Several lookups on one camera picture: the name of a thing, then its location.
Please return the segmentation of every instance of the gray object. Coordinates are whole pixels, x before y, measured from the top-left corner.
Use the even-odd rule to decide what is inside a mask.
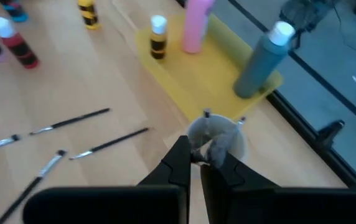
[[[281,8],[280,18],[295,30],[311,31],[339,0],[288,0]]]
[[[235,136],[240,133],[244,121],[245,118],[242,117],[234,128],[214,136],[200,149],[193,150],[192,162],[198,164],[206,163],[213,167],[220,168],[225,161],[227,152],[232,148],[235,142]]]
[[[271,72],[287,56],[289,41],[294,33],[290,24],[279,21],[269,34],[261,37],[243,73],[233,86],[236,95],[250,98],[264,85]]]
[[[203,110],[203,120],[204,120],[204,133],[203,135],[198,137],[198,141],[190,141],[192,145],[192,162],[193,163],[200,163],[200,162],[207,162],[204,159],[204,156],[201,153],[201,148],[204,145],[208,145],[208,142],[211,141],[210,137],[210,115],[211,109],[206,108]]]
[[[215,139],[218,135],[222,133],[226,133],[233,130],[234,128],[238,128],[238,131],[235,137],[233,138],[232,145],[228,152],[241,161],[245,160],[247,152],[247,140],[245,137],[245,133],[242,130],[242,126],[238,127],[238,123],[234,123],[232,120],[224,116],[218,114],[210,114],[208,127],[210,136],[208,140],[204,141],[204,133],[206,126],[207,125],[204,116],[201,116],[197,118],[194,122],[192,122],[188,127],[186,133],[192,145],[192,159],[198,156],[195,154],[195,152],[198,150],[200,150],[201,156],[205,155],[208,147],[205,147],[204,144],[208,143],[211,139]]]

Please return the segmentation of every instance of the blue bottle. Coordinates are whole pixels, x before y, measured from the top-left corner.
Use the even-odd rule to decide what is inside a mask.
[[[264,85],[276,66],[287,56],[294,33],[290,24],[278,21],[268,34],[261,37],[233,86],[237,96],[251,98]]]
[[[29,18],[18,0],[0,0],[0,3],[14,22],[24,22]]]

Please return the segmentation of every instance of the bottle cap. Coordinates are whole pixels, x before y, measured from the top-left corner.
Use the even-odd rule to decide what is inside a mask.
[[[15,35],[16,31],[14,30],[11,22],[9,20],[0,17],[0,37],[1,38],[10,38]]]
[[[278,21],[273,26],[271,32],[269,32],[268,37],[272,43],[278,46],[284,46],[290,41],[295,32],[293,26],[287,22]]]
[[[167,19],[164,16],[152,16],[152,31],[155,34],[164,34],[167,28]]]

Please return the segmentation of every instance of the wooden table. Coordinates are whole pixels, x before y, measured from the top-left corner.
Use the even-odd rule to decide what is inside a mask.
[[[16,24],[41,60],[23,69],[10,53],[0,63],[0,215],[56,150],[69,156],[145,126],[152,131],[83,159],[64,159],[39,185],[135,185],[164,157],[189,122],[136,57],[134,33],[153,14],[182,12],[173,0],[97,0],[100,30],[87,30],[74,0],[23,1],[30,20]],[[6,16],[1,9],[0,15]],[[38,136],[27,133],[81,114],[99,115]],[[284,186],[345,187],[284,118],[262,101],[249,112],[245,163]],[[198,175],[191,223],[207,223]],[[9,219],[20,223],[21,209]]]

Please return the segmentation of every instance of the yellow mat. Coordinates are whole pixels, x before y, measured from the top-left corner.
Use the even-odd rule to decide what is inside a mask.
[[[232,86],[251,47],[211,15],[201,53],[187,54],[181,50],[184,19],[184,15],[168,18],[166,57],[161,63],[150,54],[150,26],[139,30],[135,38],[140,60],[189,121],[201,116],[204,108],[236,120],[282,84],[282,76],[275,71],[254,97],[237,97]]]

